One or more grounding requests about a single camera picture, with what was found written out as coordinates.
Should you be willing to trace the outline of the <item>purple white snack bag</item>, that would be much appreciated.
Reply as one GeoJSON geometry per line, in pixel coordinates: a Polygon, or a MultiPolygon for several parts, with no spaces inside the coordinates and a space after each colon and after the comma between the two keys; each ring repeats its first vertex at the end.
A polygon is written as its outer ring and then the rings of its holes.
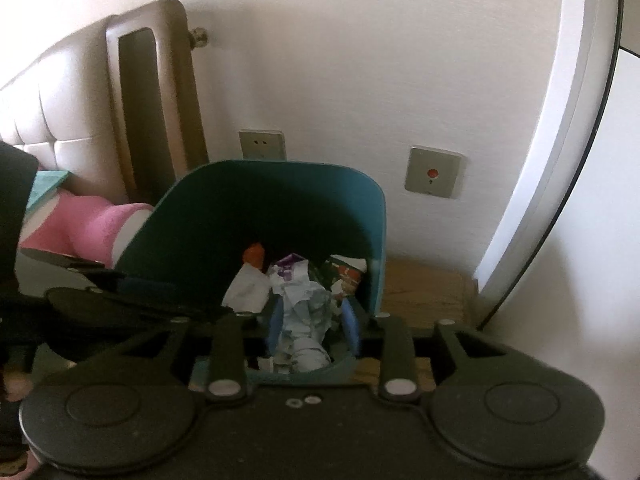
{"type": "Polygon", "coordinates": [[[277,284],[306,283],[309,281],[308,264],[307,259],[291,254],[273,263],[268,269],[267,276],[277,284]]]}

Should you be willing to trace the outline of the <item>pink plush toy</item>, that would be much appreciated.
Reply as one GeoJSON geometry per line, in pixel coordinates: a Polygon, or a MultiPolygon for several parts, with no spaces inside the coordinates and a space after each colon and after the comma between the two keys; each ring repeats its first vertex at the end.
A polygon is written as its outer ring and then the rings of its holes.
{"type": "Polygon", "coordinates": [[[101,196],[61,190],[24,222],[18,246],[112,268],[152,212],[144,203],[115,205],[101,196]]]}

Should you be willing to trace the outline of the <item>teal book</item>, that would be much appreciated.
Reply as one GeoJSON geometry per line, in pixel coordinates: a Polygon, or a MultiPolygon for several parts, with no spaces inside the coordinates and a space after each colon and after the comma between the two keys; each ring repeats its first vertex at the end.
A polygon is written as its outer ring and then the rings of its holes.
{"type": "Polygon", "coordinates": [[[26,214],[33,214],[69,176],[67,170],[38,170],[29,193],[26,214]]]}

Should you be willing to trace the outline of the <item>teal plastic trash bin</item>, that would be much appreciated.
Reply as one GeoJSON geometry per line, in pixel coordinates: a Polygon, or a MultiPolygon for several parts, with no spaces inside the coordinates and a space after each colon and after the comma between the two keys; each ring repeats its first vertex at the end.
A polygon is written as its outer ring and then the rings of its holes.
{"type": "Polygon", "coordinates": [[[217,309],[255,243],[265,262],[299,255],[366,259],[356,290],[380,310],[386,260],[382,188],[356,169],[312,162],[225,160],[179,180],[117,261],[116,292],[128,299],[217,309]]]}

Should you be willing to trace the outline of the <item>beige wall power socket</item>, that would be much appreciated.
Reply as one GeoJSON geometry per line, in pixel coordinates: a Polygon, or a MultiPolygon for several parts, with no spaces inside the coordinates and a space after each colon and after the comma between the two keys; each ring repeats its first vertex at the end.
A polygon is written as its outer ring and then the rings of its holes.
{"type": "Polygon", "coordinates": [[[281,131],[242,130],[239,139],[244,159],[285,160],[285,138],[281,131]]]}

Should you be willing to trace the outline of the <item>beige padded headboard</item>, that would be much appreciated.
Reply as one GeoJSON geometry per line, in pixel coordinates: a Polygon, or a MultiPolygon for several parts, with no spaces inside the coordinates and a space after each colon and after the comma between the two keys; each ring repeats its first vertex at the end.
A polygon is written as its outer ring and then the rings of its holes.
{"type": "Polygon", "coordinates": [[[102,18],[60,40],[1,88],[1,140],[67,170],[77,195],[128,200],[120,169],[102,18]]]}

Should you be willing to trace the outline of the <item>dark wooden nightstand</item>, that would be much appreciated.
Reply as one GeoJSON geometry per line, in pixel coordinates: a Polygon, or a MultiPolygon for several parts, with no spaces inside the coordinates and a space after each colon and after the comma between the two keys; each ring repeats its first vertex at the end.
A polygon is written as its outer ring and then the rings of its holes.
{"type": "MultiPolygon", "coordinates": [[[[443,318],[456,322],[473,323],[470,304],[476,296],[477,286],[472,278],[456,271],[434,268],[413,260],[389,258],[385,266],[385,286],[378,314],[403,318],[413,330],[429,330],[443,318]]],[[[367,344],[376,348],[378,341],[360,344],[360,356],[351,384],[365,384],[378,388],[380,360],[364,358],[367,344]]],[[[416,358],[418,381],[423,391],[435,389],[429,358],[416,358]]]]}

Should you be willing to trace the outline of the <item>white door frame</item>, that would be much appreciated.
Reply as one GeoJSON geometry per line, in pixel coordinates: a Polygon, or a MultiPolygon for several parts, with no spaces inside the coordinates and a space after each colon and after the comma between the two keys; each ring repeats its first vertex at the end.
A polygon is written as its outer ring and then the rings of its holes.
{"type": "Polygon", "coordinates": [[[473,274],[476,326],[485,326],[508,298],[573,191],[610,93],[622,6],[622,0],[561,0],[551,73],[532,142],[473,274]]]}

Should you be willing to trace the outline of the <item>white paper sheet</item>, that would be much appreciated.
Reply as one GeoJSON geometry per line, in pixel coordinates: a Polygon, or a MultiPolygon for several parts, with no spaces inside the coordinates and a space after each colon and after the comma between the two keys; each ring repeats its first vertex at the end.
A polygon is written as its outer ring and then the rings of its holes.
{"type": "Polygon", "coordinates": [[[270,279],[244,263],[224,294],[222,305],[236,313],[259,314],[269,300],[270,290],[270,279]]]}

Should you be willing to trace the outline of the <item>wall switch with red dot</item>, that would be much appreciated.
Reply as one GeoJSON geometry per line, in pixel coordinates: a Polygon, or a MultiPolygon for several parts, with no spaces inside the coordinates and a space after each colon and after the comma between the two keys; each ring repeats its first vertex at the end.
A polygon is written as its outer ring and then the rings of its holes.
{"type": "Polygon", "coordinates": [[[410,148],[405,189],[441,198],[453,198],[463,157],[438,148],[410,148]]]}

